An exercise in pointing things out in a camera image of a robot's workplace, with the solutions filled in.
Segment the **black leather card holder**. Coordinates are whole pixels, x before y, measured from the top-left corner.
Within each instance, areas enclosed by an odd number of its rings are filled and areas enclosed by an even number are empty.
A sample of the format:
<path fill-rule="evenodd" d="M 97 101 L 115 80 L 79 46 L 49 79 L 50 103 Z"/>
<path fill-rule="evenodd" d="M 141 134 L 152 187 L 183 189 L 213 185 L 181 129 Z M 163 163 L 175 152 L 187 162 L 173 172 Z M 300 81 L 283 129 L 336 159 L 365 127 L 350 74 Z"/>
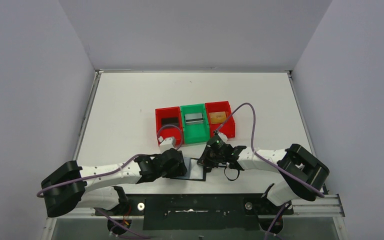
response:
<path fill-rule="evenodd" d="M 205 168 L 203 166 L 198 164 L 197 159 L 184 157 L 183 160 L 186 166 L 186 174 L 183 176 L 174 177 L 174 179 L 199 182 L 206 181 L 207 172 L 205 171 Z"/>

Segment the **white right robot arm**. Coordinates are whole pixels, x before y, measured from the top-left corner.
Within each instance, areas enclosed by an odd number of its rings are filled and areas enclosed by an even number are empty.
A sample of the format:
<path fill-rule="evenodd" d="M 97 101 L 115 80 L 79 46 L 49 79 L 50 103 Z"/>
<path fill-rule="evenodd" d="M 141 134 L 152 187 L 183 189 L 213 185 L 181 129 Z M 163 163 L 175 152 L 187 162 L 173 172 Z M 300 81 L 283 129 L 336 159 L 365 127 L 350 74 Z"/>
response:
<path fill-rule="evenodd" d="M 283 180 L 266 193 L 266 199 L 281 206 L 295 199 L 313 202 L 323 197 L 321 189 L 330 174 L 329 168 L 300 144 L 277 150 L 253 149 L 250 146 L 232 146 L 219 136 L 207 143 L 198 165 L 205 168 L 227 168 L 245 171 L 260 170 L 278 173 Z"/>

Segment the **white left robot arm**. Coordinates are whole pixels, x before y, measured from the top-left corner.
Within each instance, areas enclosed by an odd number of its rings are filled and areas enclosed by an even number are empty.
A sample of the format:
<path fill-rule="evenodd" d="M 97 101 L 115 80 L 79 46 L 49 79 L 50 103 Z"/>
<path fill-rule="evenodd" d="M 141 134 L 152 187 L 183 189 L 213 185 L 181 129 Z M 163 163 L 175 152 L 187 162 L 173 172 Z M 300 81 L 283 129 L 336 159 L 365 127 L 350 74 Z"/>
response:
<path fill-rule="evenodd" d="M 41 182 L 37 197 L 44 200 L 50 218 L 76 208 L 98 208 L 122 215 L 129 208 L 122 184 L 151 183 L 159 178 L 183 177 L 187 172 L 183 153 L 174 148 L 159 154 L 139 153 L 109 165 L 81 166 L 71 160 Z"/>

